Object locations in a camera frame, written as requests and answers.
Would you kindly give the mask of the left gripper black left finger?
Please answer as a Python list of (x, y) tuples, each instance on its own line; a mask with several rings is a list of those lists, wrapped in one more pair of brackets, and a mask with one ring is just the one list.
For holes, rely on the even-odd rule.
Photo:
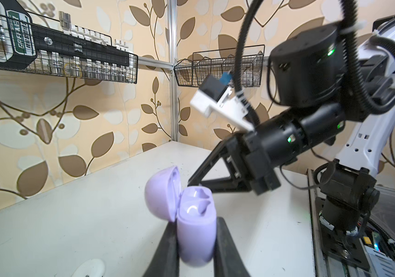
[(177, 225), (175, 222), (169, 222), (143, 277), (178, 276), (180, 276), (180, 257), (178, 253)]

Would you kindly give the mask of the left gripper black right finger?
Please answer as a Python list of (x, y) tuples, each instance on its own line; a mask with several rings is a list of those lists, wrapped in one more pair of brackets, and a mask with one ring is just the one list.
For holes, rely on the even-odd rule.
[(213, 262), (215, 277), (250, 277), (226, 221), (222, 217), (217, 217), (217, 236)]

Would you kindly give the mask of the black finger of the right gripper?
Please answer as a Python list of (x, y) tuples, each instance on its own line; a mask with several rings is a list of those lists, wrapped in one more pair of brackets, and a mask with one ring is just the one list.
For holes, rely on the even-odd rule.
[(188, 187), (201, 186), (212, 193), (252, 191), (241, 135), (219, 142), (188, 180)]

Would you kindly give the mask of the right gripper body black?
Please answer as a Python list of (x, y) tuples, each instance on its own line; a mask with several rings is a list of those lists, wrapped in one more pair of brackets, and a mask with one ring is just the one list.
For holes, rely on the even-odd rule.
[(235, 133), (225, 139), (225, 165), (230, 177), (225, 192), (261, 195), (281, 187), (275, 169), (291, 161), (291, 144), (280, 131)]

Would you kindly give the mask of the purple round earbud case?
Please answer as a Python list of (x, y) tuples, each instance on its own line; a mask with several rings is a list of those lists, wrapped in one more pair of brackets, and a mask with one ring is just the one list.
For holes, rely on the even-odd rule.
[(212, 260), (217, 237), (217, 212), (209, 188), (182, 188), (177, 166), (154, 174), (145, 186), (145, 203), (155, 217), (177, 224), (179, 256), (192, 267)]

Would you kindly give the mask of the white round earbud case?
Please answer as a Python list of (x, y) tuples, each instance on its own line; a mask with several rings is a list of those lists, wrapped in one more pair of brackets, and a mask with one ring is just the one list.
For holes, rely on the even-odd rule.
[(72, 277), (103, 277), (106, 271), (105, 262), (101, 259), (90, 259), (81, 264)]

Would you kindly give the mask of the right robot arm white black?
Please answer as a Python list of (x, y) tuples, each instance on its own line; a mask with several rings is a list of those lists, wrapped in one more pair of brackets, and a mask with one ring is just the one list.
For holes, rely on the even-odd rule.
[(362, 148), (327, 160), (316, 181), (327, 196), (321, 224), (345, 238), (361, 237), (379, 199), (377, 156), (395, 126), (395, 16), (380, 19), (367, 45), (359, 46), (357, 2), (341, 1), (341, 21), (275, 47), (267, 76), (274, 76), (278, 91), (271, 101), (285, 111), (261, 122), (241, 83), (247, 34), (261, 4), (253, 1), (244, 18), (233, 71), (207, 76), (191, 100), (202, 114), (219, 113), (238, 131), (215, 147), (188, 184), (214, 193), (274, 190), (280, 186), (275, 168), (321, 143), (332, 145), (347, 121), (379, 119)]

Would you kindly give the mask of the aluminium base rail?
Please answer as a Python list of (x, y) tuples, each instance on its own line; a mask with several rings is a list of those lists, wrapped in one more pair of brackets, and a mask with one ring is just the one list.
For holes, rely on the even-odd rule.
[(319, 277), (395, 277), (395, 190), (368, 170), (309, 171), (315, 273)]

